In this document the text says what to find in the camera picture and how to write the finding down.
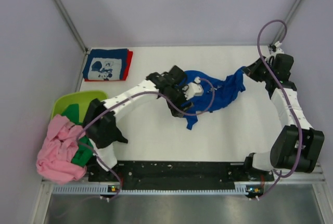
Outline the royal blue printed t-shirt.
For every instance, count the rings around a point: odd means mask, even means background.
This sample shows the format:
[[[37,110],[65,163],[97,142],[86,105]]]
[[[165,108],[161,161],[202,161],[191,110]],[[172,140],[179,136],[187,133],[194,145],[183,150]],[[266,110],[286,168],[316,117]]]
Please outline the royal blue printed t-shirt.
[[[220,110],[227,107],[234,100],[236,100],[239,93],[246,90],[244,86],[244,73],[241,69],[238,69],[234,74],[228,75],[224,80],[210,77],[203,72],[196,70],[185,71],[187,75],[186,83],[193,82],[196,77],[206,79],[210,81],[212,85],[209,85],[205,81],[201,81],[200,85],[203,88],[202,96],[195,96],[189,101],[193,106],[187,111],[190,116],[185,116],[187,121],[186,128],[192,130],[192,127],[198,122],[197,116],[194,113],[204,111],[212,99],[212,92],[215,92],[215,97],[212,106],[209,108],[209,112]]]

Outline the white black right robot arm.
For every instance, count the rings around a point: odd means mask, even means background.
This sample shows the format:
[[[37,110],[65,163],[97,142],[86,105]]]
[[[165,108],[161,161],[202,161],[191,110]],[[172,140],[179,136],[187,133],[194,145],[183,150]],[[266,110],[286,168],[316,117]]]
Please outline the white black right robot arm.
[[[257,179],[262,171],[292,169],[311,173],[321,152],[325,136],[308,122],[298,102],[297,88],[290,81],[294,58],[277,54],[264,65],[258,59],[242,71],[256,82],[264,82],[268,96],[275,106],[282,130],[270,151],[251,153],[252,162],[244,165],[243,175],[249,180]]]

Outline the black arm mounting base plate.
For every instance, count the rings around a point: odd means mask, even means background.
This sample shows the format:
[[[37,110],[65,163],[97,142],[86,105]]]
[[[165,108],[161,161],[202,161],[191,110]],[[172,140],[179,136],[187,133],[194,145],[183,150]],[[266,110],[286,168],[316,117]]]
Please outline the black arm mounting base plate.
[[[88,165],[88,172],[102,172],[97,162]],[[119,161],[111,173],[121,181],[123,190],[219,190],[233,189],[231,181],[219,178],[227,172],[236,175],[261,176],[262,184],[271,182],[271,173],[254,169],[244,162],[170,162],[170,161]]]

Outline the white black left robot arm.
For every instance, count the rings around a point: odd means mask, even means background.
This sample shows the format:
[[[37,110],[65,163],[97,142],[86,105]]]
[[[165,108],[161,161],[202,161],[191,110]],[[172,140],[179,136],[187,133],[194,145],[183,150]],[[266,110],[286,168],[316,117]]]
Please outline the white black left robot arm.
[[[117,123],[136,108],[159,98],[166,100],[174,117],[190,113],[196,84],[178,66],[170,71],[153,72],[129,90],[105,100],[94,99],[90,102],[84,117],[84,130],[93,146],[93,154],[106,180],[114,180],[118,174],[117,158],[113,144],[128,143]]]

